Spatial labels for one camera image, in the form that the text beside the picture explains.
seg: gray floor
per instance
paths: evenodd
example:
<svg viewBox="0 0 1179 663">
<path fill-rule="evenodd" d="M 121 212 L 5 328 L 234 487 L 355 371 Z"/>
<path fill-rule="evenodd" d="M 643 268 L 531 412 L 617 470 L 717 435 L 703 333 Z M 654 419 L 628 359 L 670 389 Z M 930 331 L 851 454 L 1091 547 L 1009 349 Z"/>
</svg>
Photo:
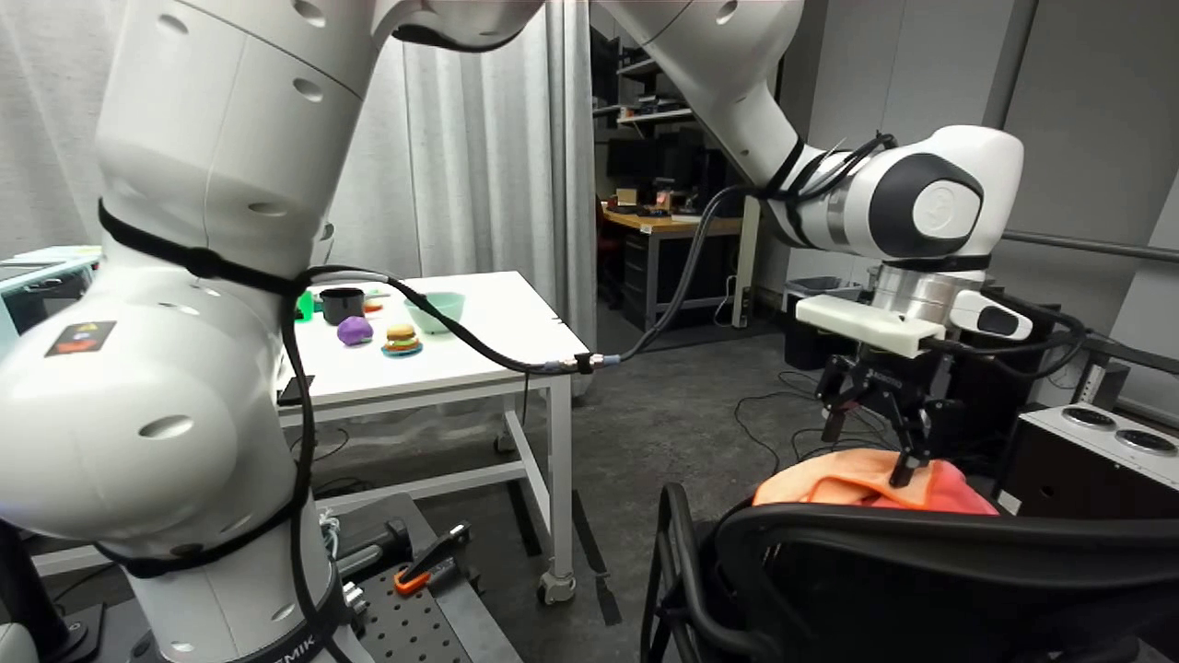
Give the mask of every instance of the gray floor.
<svg viewBox="0 0 1179 663">
<path fill-rule="evenodd" d="M 602 349 L 618 349 L 636 328 L 602 314 Z M 656 498 L 682 483 L 699 514 L 740 499 L 775 462 L 818 448 L 818 403 L 807 397 L 814 374 L 781 364 L 781 333 L 770 324 L 753 331 L 687 328 L 660 337 L 623 367 L 592 374 L 590 397 L 575 407 L 575 487 L 586 499 L 596 543 L 607 563 L 607 589 L 623 623 L 607 624 L 596 599 L 596 573 L 577 561 L 577 595 L 564 607 L 538 602 L 541 554 L 531 561 L 511 519 L 507 491 L 428 499 L 436 530 L 467 519 L 472 563 L 483 599 L 522 658 L 623 663 L 636 658 Z M 467 444 L 437 459 L 399 462 L 399 470 L 462 467 L 494 454 Z M 58 602 L 124 595 L 121 577 L 89 577 Z"/>
</svg>

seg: chair backrest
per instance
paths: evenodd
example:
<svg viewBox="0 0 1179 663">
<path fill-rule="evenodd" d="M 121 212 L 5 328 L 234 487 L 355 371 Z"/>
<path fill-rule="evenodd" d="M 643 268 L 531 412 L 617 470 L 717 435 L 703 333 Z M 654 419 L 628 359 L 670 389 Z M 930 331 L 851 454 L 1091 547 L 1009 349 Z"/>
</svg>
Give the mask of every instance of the chair backrest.
<svg viewBox="0 0 1179 663">
<path fill-rule="evenodd" d="M 1167 519 L 775 505 L 729 514 L 713 543 L 717 592 L 790 663 L 1082 658 L 1179 617 Z"/>
</svg>

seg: red object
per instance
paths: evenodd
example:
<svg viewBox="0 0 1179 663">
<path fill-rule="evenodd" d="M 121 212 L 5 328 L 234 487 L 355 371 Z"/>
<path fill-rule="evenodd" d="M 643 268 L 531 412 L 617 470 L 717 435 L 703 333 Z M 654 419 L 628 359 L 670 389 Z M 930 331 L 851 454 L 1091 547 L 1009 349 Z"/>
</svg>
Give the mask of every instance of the red object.
<svg viewBox="0 0 1179 663">
<path fill-rule="evenodd" d="M 899 454 L 893 448 L 837 448 L 791 462 L 768 478 L 753 505 L 811 499 L 811 505 L 862 505 L 907 510 L 961 510 L 997 514 L 952 459 L 930 459 L 907 487 L 887 487 Z"/>
</svg>

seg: robotic arm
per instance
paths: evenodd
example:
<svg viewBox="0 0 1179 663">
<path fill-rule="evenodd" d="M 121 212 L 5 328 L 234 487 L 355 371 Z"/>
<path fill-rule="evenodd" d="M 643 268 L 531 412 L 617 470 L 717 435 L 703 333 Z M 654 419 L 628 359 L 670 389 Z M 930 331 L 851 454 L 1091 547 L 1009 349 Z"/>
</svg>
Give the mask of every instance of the robotic arm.
<svg viewBox="0 0 1179 663">
<path fill-rule="evenodd" d="M 299 592 L 333 610 L 338 586 L 317 505 L 291 507 L 268 384 L 285 298 L 258 279 L 305 268 L 387 36 L 485 50 L 538 2 L 129 0 L 98 119 L 105 220 L 256 283 L 112 246 L 86 303 L 0 364 L 0 519 L 162 568 L 129 568 L 129 583 L 171 658 L 302 658 L 321 645 Z M 602 2 L 674 77 L 790 243 L 940 271 L 993 254 L 1022 144 L 943 128 L 873 155 L 807 148 L 768 87 L 803 0 Z M 881 317 L 818 314 L 844 328 Z M 350 624 L 333 634 L 333 655 L 367 658 Z"/>
</svg>

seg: black chair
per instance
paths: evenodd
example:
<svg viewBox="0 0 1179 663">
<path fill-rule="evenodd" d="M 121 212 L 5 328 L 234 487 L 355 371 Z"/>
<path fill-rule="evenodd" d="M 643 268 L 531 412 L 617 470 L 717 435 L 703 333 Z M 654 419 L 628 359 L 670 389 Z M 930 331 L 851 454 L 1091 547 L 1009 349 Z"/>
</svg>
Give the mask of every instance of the black chair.
<svg viewBox="0 0 1179 663">
<path fill-rule="evenodd" d="M 660 498 L 643 658 L 1115 663 L 1179 615 L 1173 519 L 972 519 L 833 505 L 699 525 Z"/>
</svg>

